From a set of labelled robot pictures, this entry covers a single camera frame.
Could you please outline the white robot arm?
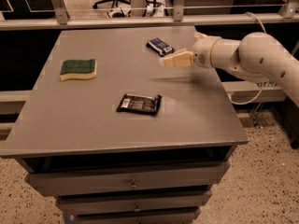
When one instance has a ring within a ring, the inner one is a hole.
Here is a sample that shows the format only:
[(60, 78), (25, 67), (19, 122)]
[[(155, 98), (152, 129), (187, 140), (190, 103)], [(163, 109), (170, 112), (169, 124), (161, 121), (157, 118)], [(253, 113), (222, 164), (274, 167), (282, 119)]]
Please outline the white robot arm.
[(234, 77), (260, 83), (271, 79), (299, 105), (299, 61), (273, 36), (251, 33), (242, 40), (197, 33), (191, 50), (182, 49), (160, 59), (164, 67), (219, 68)]

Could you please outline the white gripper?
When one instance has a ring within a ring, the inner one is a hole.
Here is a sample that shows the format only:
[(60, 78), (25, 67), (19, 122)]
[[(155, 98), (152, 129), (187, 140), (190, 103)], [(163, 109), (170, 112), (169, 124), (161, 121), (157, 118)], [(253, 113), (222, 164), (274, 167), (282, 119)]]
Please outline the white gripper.
[(186, 49), (176, 51), (161, 58), (159, 64), (163, 67), (189, 67), (194, 60), (199, 67), (212, 68), (212, 50), (221, 37), (208, 36), (199, 32), (195, 32), (194, 37), (197, 41), (192, 46), (192, 52)]

